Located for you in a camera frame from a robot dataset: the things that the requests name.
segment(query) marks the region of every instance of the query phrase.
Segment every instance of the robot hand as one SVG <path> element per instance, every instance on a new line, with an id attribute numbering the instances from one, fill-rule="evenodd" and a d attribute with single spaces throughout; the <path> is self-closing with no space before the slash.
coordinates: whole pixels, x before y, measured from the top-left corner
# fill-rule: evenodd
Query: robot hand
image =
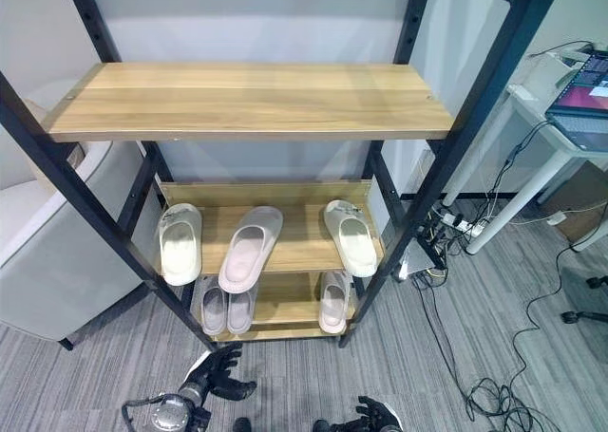
<path id="1" fill-rule="evenodd" d="M 361 418 L 343 424 L 329 425 L 325 420 L 314 423 L 313 432 L 402 432 L 397 415 L 389 406 L 380 404 L 369 397 L 359 396 L 363 405 L 356 407 Z"/>
<path id="2" fill-rule="evenodd" d="M 358 405 L 355 410 L 364 415 L 361 420 L 367 423 L 370 432 L 402 430 L 397 415 L 386 405 L 366 396 L 359 396 L 359 402 L 363 405 Z"/>
<path id="3" fill-rule="evenodd" d="M 256 382 L 243 383 L 230 378 L 230 369 L 238 364 L 242 344 L 232 344 L 206 352 L 188 372 L 177 394 L 161 394 L 153 399 L 127 401 L 123 405 L 124 422 L 130 432 L 133 424 L 127 408 L 159 404 L 152 414 L 152 430 L 158 432 L 194 432 L 207 429 L 211 413 L 205 410 L 207 394 L 222 399 L 241 401 L 257 387 Z"/>
<path id="4" fill-rule="evenodd" d="M 242 343 L 231 344 L 206 357 L 203 355 L 204 359 L 190 370 L 180 391 L 196 390 L 200 394 L 200 400 L 192 401 L 198 405 L 204 403 L 209 392 L 229 401 L 241 401 L 249 397 L 256 389 L 257 383 L 243 383 L 230 378 L 230 369 L 237 366 L 242 346 Z"/>

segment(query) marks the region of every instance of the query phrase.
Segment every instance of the shoe rack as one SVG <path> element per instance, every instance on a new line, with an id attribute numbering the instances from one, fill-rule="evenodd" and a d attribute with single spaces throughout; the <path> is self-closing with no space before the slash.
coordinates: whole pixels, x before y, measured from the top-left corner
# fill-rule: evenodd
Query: shoe rack
<path id="1" fill-rule="evenodd" d="M 191 202 L 203 214 L 203 273 L 217 273 L 229 235 L 247 209 L 270 204 L 284 227 L 261 278 L 255 328 L 242 339 L 315 337 L 319 275 L 342 265 L 321 210 L 343 198 L 367 210 L 375 178 L 395 228 L 377 240 L 378 271 L 354 278 L 358 302 L 339 346 L 370 309 L 432 204 L 482 129 L 553 0 L 504 0 L 509 8 L 458 116 L 452 118 L 409 66 L 427 0 L 408 0 L 394 64 L 121 63 L 95 0 L 73 0 L 101 64 L 37 123 L 0 74 L 0 123 L 108 246 L 207 347 L 217 344 L 197 319 L 191 288 L 181 299 L 131 242 L 145 197 Z M 434 51 L 427 47 L 428 54 Z M 443 63 L 453 66 L 446 53 Z M 428 62 L 436 58 L 424 58 Z M 183 184 L 172 181 L 155 141 L 370 141 L 362 180 L 290 184 Z M 404 211 L 382 155 L 384 140 L 428 140 L 438 151 L 415 200 Z M 111 215 L 66 161 L 79 141 L 141 141 L 142 166 L 118 217 Z M 158 175 L 163 195 L 154 177 Z M 220 336 L 220 340 L 231 337 Z M 60 342 L 70 349 L 67 339 Z"/>

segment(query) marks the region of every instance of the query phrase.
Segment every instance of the power strip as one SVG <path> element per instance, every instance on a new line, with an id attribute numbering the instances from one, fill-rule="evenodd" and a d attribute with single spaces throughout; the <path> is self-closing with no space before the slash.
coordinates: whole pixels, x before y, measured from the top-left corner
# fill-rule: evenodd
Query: power strip
<path id="1" fill-rule="evenodd" d="M 461 222 L 457 226 L 454 226 L 455 220 L 456 216 L 454 216 L 453 214 L 445 214 L 441 221 L 447 226 L 454 228 L 455 230 L 458 230 L 461 233 L 467 233 L 472 237 L 477 237 L 478 235 L 480 235 L 485 228 L 485 225 L 483 225 L 482 223 L 477 223 L 474 227 L 471 228 L 471 224 L 465 220 L 461 220 Z"/>

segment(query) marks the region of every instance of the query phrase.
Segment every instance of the shelf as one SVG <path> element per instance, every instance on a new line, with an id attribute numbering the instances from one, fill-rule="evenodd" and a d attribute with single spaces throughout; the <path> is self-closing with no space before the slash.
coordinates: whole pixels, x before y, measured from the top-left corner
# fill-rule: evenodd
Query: shelf
<path id="1" fill-rule="evenodd" d="M 94 66 L 43 121 L 55 141 L 442 139 L 453 123 L 406 65 Z"/>
<path id="2" fill-rule="evenodd" d="M 263 274 L 259 279 L 256 311 L 251 329 L 241 335 L 224 331 L 217 341 L 273 340 L 328 337 L 318 325 L 321 273 Z M 201 281 L 195 287 L 191 311 L 200 321 Z M 351 289 L 348 319 L 352 318 L 355 294 Z"/>
<path id="3" fill-rule="evenodd" d="M 265 272 L 324 272 L 343 269 L 333 239 L 323 221 L 326 204 L 347 199 L 364 210 L 378 259 L 383 249 L 367 209 L 368 180 L 281 184 L 163 183 L 169 205 L 188 202 L 202 213 L 202 273 L 219 273 L 240 219 L 258 205 L 283 213 L 283 228 Z"/>

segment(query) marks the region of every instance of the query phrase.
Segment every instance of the slipper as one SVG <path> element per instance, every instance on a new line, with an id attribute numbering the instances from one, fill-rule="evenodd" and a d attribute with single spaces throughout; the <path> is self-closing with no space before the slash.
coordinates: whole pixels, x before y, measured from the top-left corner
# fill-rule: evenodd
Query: slipper
<path id="1" fill-rule="evenodd" d="M 200 300 L 202 330 L 207 335 L 219 335 L 226 329 L 228 309 L 226 293 L 219 287 L 218 276 L 201 280 L 203 283 Z"/>
<path id="2" fill-rule="evenodd" d="M 323 273 L 319 326 L 329 334 L 339 334 L 346 328 L 351 282 L 352 277 L 346 271 Z"/>
<path id="3" fill-rule="evenodd" d="M 202 217 L 192 204 L 176 204 L 162 215 L 161 264 L 169 285 L 185 285 L 200 275 L 201 231 Z"/>
<path id="4" fill-rule="evenodd" d="M 363 212 L 348 201 L 330 202 L 323 212 L 325 225 L 332 235 L 342 264 L 355 277 L 374 275 L 376 250 Z"/>
<path id="5" fill-rule="evenodd" d="M 243 334 L 254 321 L 257 285 L 246 292 L 228 296 L 228 330 L 233 334 Z"/>
<path id="6" fill-rule="evenodd" d="M 269 206 L 249 211 L 238 223 L 219 269 L 221 288 L 237 294 L 251 289 L 283 227 L 283 214 Z"/>

